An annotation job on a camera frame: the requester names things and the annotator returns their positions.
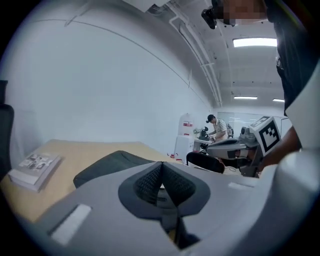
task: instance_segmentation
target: person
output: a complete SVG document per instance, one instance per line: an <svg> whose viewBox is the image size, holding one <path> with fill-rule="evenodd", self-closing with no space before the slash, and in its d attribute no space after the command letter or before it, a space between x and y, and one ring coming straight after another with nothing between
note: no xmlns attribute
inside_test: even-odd
<svg viewBox="0 0 320 256"><path fill-rule="evenodd" d="M206 123L211 123L214 127L214 131L209 133L208 135L215 135L214 140L216 142L228 139L228 129L226 122L220 118L216 118L213 114L208 115L207 118L208 120L206 121Z"/></svg>
<svg viewBox="0 0 320 256"><path fill-rule="evenodd" d="M317 44L310 36L313 32L311 26L315 24L310 14L315 9L310 4L311 1L223 0L223 13L220 13L225 20L242 20L241 24L266 19L273 23L279 55L276 69L284 92L285 116L287 108L308 83L319 60ZM278 164L286 155L301 147L297 132L292 126L278 146L262 159L258 172L266 166Z"/></svg>

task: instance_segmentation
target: beige desk surface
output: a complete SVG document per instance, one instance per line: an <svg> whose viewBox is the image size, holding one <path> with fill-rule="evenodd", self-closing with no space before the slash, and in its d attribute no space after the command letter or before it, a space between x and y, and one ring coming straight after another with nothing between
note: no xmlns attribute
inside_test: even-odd
<svg viewBox="0 0 320 256"><path fill-rule="evenodd" d="M37 193L19 187L13 184L8 176L3 178L0 187L13 212L34 222L46 209L76 189L73 179L78 173L118 150L153 161L175 161L141 142L99 143L54 139L36 150L39 153L59 154L62 157L43 190Z"/></svg>

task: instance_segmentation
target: ceiling light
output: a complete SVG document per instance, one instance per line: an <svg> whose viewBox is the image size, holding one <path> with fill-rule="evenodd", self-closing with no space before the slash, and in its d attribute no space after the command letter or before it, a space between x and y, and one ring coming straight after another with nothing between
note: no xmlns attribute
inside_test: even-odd
<svg viewBox="0 0 320 256"><path fill-rule="evenodd" d="M241 38L233 39L234 47L242 46L273 46L277 47L277 39L275 38Z"/></svg>
<svg viewBox="0 0 320 256"><path fill-rule="evenodd" d="M274 98L273 101L274 101L274 102L285 102L284 99L278 99L278 98Z"/></svg>
<svg viewBox="0 0 320 256"><path fill-rule="evenodd" d="M258 97L247 97L247 96L235 96L236 100L256 100Z"/></svg>

